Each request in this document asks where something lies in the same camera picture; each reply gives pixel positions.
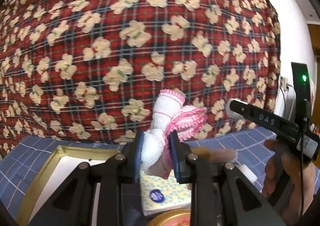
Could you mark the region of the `right hand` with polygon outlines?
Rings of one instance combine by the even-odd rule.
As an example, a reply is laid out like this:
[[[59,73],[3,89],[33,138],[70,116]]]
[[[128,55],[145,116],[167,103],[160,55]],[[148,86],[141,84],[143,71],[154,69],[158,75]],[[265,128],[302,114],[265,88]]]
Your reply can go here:
[[[266,164],[263,196],[267,197],[286,225],[309,224],[307,218],[300,216],[306,213],[313,201],[315,165],[312,162],[301,164],[287,145],[278,140],[267,139],[264,145],[275,154]]]

